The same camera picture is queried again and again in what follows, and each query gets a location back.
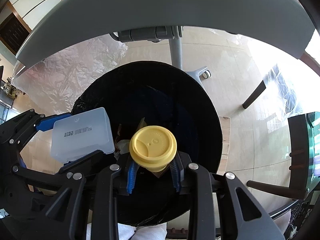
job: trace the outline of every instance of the caster wheel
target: caster wheel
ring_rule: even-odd
[[[211,77],[211,72],[207,69],[206,71],[204,71],[204,73],[202,74],[202,76],[207,79],[209,77]]]

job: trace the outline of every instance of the translucent plastic box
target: translucent plastic box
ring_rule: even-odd
[[[95,150],[115,151],[110,121],[103,107],[54,123],[51,156],[61,163],[75,161]]]

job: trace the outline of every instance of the black trash bin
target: black trash bin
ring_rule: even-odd
[[[222,132],[214,106],[203,88],[188,74],[166,63],[138,61],[98,78],[76,100],[72,114],[104,107],[113,138],[121,124],[121,139],[131,139],[142,118],[147,125],[169,129],[178,150],[216,173],[222,152]],[[110,165],[116,160],[110,155]],[[118,222],[148,226],[172,220],[190,209],[188,195],[179,195],[170,170],[157,178],[138,170],[130,196],[117,197]]]

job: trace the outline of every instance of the silver bolt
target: silver bolt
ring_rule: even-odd
[[[72,172],[68,172],[67,173],[67,178],[70,179],[72,177],[73,173]]]
[[[199,168],[199,165],[196,163],[189,163],[188,167],[192,170],[197,170]]]
[[[226,178],[227,179],[234,179],[236,176],[232,172],[227,172],[226,173]]]
[[[73,179],[75,179],[75,180],[78,180],[78,179],[81,179],[81,178],[82,178],[82,174],[79,173],[79,172],[77,172],[77,173],[75,173],[75,174],[73,175]]]
[[[120,166],[118,164],[111,164],[110,165],[110,170],[112,171],[117,171],[120,169]]]

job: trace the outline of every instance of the yellow lid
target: yellow lid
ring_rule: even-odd
[[[161,126],[146,126],[130,141],[132,159],[152,172],[162,171],[177,153],[177,141],[172,132]]]

